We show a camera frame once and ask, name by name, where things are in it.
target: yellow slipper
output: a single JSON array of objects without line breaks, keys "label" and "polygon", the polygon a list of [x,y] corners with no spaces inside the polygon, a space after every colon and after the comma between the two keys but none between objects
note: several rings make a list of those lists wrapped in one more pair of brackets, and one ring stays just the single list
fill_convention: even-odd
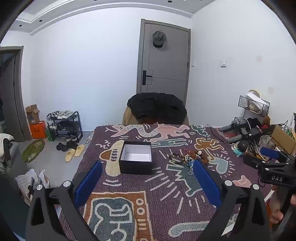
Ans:
[{"label": "yellow slipper", "polygon": [[66,154],[66,162],[70,162],[72,160],[72,157],[75,155],[75,150],[71,149],[70,151],[67,152]]},{"label": "yellow slipper", "polygon": [[85,149],[85,145],[79,145],[76,149],[75,156],[80,156]]}]

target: door handle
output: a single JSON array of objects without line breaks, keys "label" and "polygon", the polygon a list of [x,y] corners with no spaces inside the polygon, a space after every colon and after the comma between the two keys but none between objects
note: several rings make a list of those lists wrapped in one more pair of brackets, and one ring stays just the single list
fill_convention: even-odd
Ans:
[{"label": "door handle", "polygon": [[143,70],[142,85],[146,85],[146,77],[152,77],[152,75],[146,75],[147,71]]}]

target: silver screw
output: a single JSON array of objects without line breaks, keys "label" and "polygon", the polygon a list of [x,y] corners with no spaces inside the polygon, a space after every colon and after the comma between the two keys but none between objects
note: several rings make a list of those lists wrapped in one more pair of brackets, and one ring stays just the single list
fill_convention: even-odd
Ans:
[{"label": "silver screw", "polygon": [[68,187],[68,186],[70,186],[71,185],[71,182],[70,181],[65,181],[64,183],[63,183],[63,186],[66,188],[66,187]]},{"label": "silver screw", "polygon": [[232,181],[230,180],[226,180],[224,183],[226,186],[229,186],[229,187],[232,186]]},{"label": "silver screw", "polygon": [[259,186],[258,186],[257,184],[253,184],[253,188],[254,188],[255,190],[259,190]]},{"label": "silver screw", "polygon": [[41,184],[39,184],[39,185],[36,187],[36,190],[40,191],[42,188],[43,188],[43,186],[42,186]]}]

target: human hand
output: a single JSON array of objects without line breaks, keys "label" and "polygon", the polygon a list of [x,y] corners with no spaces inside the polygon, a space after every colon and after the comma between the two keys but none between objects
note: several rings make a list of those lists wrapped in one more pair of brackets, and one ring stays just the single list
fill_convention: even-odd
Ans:
[{"label": "human hand", "polygon": [[[272,186],[272,190],[276,191],[278,190],[277,186]],[[270,208],[271,208],[271,216],[269,218],[269,221],[277,224],[279,221],[281,221],[284,218],[284,215],[281,213],[280,206],[280,200],[278,197],[278,192],[274,192],[272,194],[271,200],[270,200]],[[296,206],[296,195],[293,195],[291,198],[291,204]]]}]

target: door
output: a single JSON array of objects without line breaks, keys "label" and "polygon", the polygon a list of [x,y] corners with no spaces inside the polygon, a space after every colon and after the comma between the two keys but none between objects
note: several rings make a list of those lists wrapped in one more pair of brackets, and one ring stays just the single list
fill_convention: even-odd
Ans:
[{"label": "door", "polygon": [[[137,91],[172,94],[185,104],[189,78],[190,29],[154,21],[144,22],[143,45],[141,47],[140,42],[139,47],[142,64],[138,64],[141,76],[138,75],[140,81],[137,82],[140,82],[141,88],[137,86]],[[153,34],[156,31],[166,36],[161,48],[153,45]]]},{"label": "door", "polygon": [[0,98],[7,134],[17,142],[25,141],[17,113],[15,100],[15,60],[16,54],[7,59],[0,67]]}]

